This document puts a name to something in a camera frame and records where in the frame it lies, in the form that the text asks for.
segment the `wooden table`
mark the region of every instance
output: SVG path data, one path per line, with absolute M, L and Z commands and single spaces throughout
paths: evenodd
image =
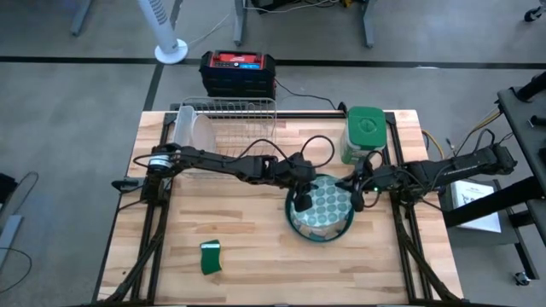
M 427 159 L 416 111 L 394 112 L 404 159 Z M 149 154 L 158 144 L 164 115 L 142 114 L 133 157 Z M 344 125 L 343 119 L 278 119 L 276 143 L 287 154 L 300 150 L 304 141 L 317 134 L 339 144 Z M 305 158 L 318 164 L 329 156 L 329 151 L 324 140 L 317 140 L 305 150 Z M 338 177 L 350 171 L 338 154 L 318 170 Z M 131 163 L 128 176 L 144 174 L 142 167 Z M 374 208 L 356 214 L 344 236 L 317 244 L 304 240 L 288 225 L 284 214 L 286 192 L 234 179 L 176 177 L 155 303 L 407 303 L 388 194 L 382 194 Z M 137 200 L 138 195 L 127 194 L 120 205 Z M 365 197 L 369 203 L 374 198 L 373 193 Z M 427 200 L 439 204 L 436 194 L 429 194 Z M 137 205 L 117 216 L 99 299 L 112 293 L 135 263 L 145 211 L 145 205 Z M 446 286 L 462 297 L 441 212 L 423 205 L 416 206 L 415 211 L 427 261 Z M 199 245 L 215 239 L 222 245 L 223 271 L 204 276 L 200 272 Z M 420 297 L 415 263 L 412 271 Z M 145 271 L 142 295 L 146 293 L 148 273 Z

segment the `green sponge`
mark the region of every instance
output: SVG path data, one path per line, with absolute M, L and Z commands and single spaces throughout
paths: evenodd
M 220 264 L 220 241 L 212 240 L 201 243 L 201 272 L 209 275 L 222 270 Z

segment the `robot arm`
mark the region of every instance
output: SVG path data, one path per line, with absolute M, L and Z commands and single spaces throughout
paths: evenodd
M 336 186 L 351 192 L 353 208 L 362 211 L 363 192 L 398 191 L 403 201 L 413 202 L 436 187 L 475 175 L 510 174 L 516 165 L 510 152 L 499 144 L 438 162 L 425 160 L 398 166 L 384 165 L 375 170 L 369 160 L 361 158 L 353 173 Z
M 141 200 L 157 200 L 162 190 L 162 179 L 195 168 L 232 175 L 250 184 L 294 188 L 296 210 L 303 211 L 311 207 L 311 197 L 307 192 L 311 190 L 311 182 L 317 178 L 317 174 L 312 163 L 305 160 L 300 152 L 282 161 L 273 155 L 233 158 L 170 143 L 154 148 L 149 156 Z

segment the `black battery box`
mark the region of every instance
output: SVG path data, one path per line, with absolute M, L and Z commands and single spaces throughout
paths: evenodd
M 270 55 L 208 51 L 199 72 L 210 97 L 275 99 L 275 60 Z

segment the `gray floor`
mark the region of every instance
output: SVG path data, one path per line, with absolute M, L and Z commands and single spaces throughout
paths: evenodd
M 174 1 L 164 1 L 171 11 Z M 0 56 L 151 57 L 155 46 L 135 1 L 95 0 L 82 36 L 69 26 L 77 2 L 0 1 Z M 545 62 L 546 20 L 532 25 L 523 14 L 534 0 L 382 0 L 376 7 L 376 45 L 362 44 L 357 7 L 303 9 L 259 16 L 249 12 L 240 49 L 280 59 L 452 62 Z M 176 32 L 186 41 L 207 33 L 231 10 L 228 0 L 185 0 Z M 234 49 L 233 20 L 191 45 L 189 57 L 209 49 Z M 110 181 L 122 177 L 154 71 L 153 65 L 0 63 L 0 171 L 40 181 L 24 204 L 15 247 L 33 258 L 31 274 L 0 294 L 1 306 L 58 306 L 88 302 L 93 293 L 118 195 Z M 349 106 L 417 109 L 423 128 L 447 150 L 446 137 L 461 139 L 491 110 L 496 92 L 525 84 L 539 71 L 419 68 L 278 67 L 277 77 L 301 93 L 327 96 Z M 166 67 L 154 110 L 188 96 L 203 96 L 197 67 Z M 278 92 L 280 109 L 327 109 L 324 101 Z M 508 133 L 504 118 L 491 125 Z M 520 161 L 503 185 L 529 176 Z M 438 154 L 431 148 L 431 159 Z M 16 195 L 14 202 L 20 200 Z M 537 231 L 523 230 L 539 273 L 546 249 Z M 540 306 L 546 283 L 517 287 L 521 270 L 512 246 L 455 248 L 465 297 L 474 302 Z M 0 289 L 16 281 L 24 258 L 9 255 Z

